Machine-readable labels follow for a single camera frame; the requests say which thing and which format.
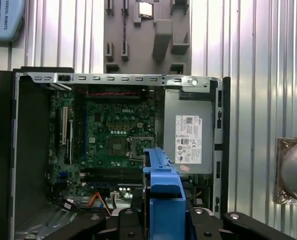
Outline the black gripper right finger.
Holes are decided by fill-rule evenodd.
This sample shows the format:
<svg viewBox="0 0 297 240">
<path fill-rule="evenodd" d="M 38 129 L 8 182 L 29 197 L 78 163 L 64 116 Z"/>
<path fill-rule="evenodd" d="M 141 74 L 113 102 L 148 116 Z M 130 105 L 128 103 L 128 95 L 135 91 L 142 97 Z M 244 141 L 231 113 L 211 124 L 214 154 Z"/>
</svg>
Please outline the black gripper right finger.
<svg viewBox="0 0 297 240">
<path fill-rule="evenodd" d="M 228 212 L 223 219 L 208 208 L 188 211 L 189 240 L 293 240 L 294 238 L 244 213 Z"/>
</svg>

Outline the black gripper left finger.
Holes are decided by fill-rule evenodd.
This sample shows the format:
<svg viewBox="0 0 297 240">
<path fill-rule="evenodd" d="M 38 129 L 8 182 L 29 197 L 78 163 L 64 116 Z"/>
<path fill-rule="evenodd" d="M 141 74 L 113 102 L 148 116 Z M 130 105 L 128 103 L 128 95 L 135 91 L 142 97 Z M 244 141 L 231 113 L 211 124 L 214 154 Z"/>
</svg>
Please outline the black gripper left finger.
<svg viewBox="0 0 297 240">
<path fill-rule="evenodd" d="M 83 213 L 47 236 L 48 240 L 140 240 L 141 214 L 131 208 L 117 208 L 111 216 Z"/>
</svg>

